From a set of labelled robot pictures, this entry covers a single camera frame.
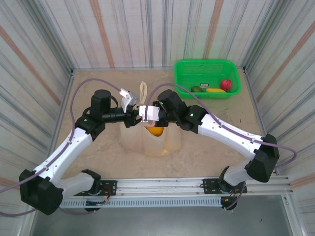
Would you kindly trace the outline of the green plastic basket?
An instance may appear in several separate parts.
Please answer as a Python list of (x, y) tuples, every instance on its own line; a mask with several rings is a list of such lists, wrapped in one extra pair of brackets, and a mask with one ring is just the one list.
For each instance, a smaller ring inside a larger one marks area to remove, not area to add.
[[(206, 88), (220, 89), (223, 79), (232, 81), (232, 89), (226, 93), (208, 93)], [(225, 59), (183, 59), (174, 65), (174, 82), (190, 91), (199, 86), (204, 92), (194, 93), (199, 99), (228, 99), (242, 90), (237, 66)]]

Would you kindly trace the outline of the yellow fake mango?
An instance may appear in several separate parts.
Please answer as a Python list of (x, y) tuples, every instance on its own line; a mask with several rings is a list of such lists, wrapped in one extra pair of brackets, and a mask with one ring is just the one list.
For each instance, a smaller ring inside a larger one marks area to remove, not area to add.
[(154, 136), (159, 137), (163, 134), (164, 128), (163, 127), (146, 127), (146, 129)]

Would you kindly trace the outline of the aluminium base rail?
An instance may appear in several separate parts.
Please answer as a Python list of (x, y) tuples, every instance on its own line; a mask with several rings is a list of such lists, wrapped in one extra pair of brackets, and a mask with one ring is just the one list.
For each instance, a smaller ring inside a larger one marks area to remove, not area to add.
[[(206, 177), (183, 178), (123, 178), (112, 179), (117, 181), (115, 196), (124, 197), (158, 197), (158, 196), (195, 196), (204, 195), (200, 188), (202, 180)], [(99, 197), (105, 196), (100, 186), (92, 190), (92, 178), (81, 173), (75, 177), (61, 179), (56, 187), (64, 190), (64, 198), (73, 196)], [(248, 180), (241, 190), (243, 194), (250, 195), (283, 195), (292, 194), (293, 189), (286, 176), (271, 176), (268, 183)], [(213, 196), (237, 196), (238, 194), (211, 194)]]

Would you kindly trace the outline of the plastic bag with orange print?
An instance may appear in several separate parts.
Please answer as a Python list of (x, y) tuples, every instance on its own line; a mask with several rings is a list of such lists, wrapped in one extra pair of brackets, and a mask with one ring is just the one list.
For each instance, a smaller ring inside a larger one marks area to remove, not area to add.
[[(147, 97), (147, 85), (140, 84), (140, 95), (134, 107), (139, 110), (139, 106), (144, 105)], [(136, 126), (126, 128), (124, 123), (120, 124), (120, 144), (125, 149), (145, 154), (148, 156), (167, 156), (182, 147), (181, 130), (175, 124), (164, 127), (163, 134), (159, 137), (152, 135), (146, 127), (155, 126), (155, 121), (140, 122)]]

